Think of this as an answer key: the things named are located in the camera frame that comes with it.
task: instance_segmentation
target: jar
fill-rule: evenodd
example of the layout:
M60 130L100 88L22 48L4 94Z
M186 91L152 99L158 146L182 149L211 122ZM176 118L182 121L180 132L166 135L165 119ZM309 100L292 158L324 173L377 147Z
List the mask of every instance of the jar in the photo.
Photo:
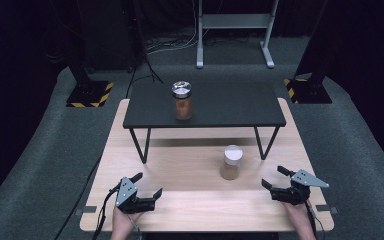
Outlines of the jar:
M188 120L192 117L192 86L188 82L176 82L172 86L174 97L174 113L178 120Z
M224 150L224 160L220 169L221 176L226 180L234 180L239 176L239 165L243 156L242 149L229 145Z

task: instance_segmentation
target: wooden table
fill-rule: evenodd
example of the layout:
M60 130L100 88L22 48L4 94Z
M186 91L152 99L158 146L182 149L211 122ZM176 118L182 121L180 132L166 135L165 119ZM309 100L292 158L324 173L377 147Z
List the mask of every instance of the wooden table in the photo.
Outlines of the wooden table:
M159 188L164 189L155 211L138 221L144 232L293 231L282 205L271 200L269 191L261 186L261 178L274 187L287 188L290 179L277 172L278 165L292 171L314 171L286 101L278 100L287 124L279 130L265 161L261 161L252 128L193 128L155 129L147 164L138 160L129 130L122 126L129 103L122 100L86 203L97 211L83 213L81 229L95 231L108 190L122 177L143 172L143 178L135 183L138 197L151 197ZM267 143L273 130L262 128L260 132L262 142ZM138 130L137 137L143 144L146 129ZM230 144L244 151L240 175L233 181L219 173L224 148ZM310 200L313 206L326 204L320 188L311 187ZM115 194L107 204L103 231L112 229L114 204ZM329 212L315 213L326 231L333 229Z

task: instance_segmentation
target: black tabletop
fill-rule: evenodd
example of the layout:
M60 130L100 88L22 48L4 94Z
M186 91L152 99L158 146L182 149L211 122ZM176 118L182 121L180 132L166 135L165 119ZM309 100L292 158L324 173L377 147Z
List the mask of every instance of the black tabletop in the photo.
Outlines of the black tabletop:
M271 83L190 82L193 116L177 120L171 84L136 84L124 128L259 127L286 125Z

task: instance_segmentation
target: gray floor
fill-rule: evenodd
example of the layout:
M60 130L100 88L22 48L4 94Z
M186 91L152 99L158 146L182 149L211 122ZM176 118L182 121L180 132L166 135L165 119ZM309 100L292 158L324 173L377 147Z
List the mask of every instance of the gray floor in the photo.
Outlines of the gray floor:
M264 65L258 39L204 47L201 70L195 68L195 47L154 53L149 59L165 82L273 82L277 95L289 100L283 80L293 76L307 41L273 38L274 69ZM142 64L135 78L147 75L149 69ZM36 134L0 188L0 239L53 239L76 202L104 149L131 74L106 71L90 77L114 82L109 100L101 108L66 108L75 80L68 69L61 72ZM139 81L152 84L151 78ZM325 238L384 239L384 153L350 96L330 79L324 80L324 86L333 104L288 102L317 176L331 185L323 190L326 201L340 211L333 215L335 228ZM60 239L90 239L92 233L83 232L79 222L80 216L72 216ZM102 233L100 239L109 236ZM281 233L280 239L296 239L296 235Z

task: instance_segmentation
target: silver lid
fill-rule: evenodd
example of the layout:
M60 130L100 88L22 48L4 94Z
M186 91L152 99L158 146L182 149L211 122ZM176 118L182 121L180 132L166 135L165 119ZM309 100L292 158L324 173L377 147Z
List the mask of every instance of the silver lid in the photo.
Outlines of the silver lid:
M171 87L175 98L187 98L192 94L192 85L185 81L176 82Z
M229 165L239 165L243 154L239 146L229 145L224 149L224 161Z

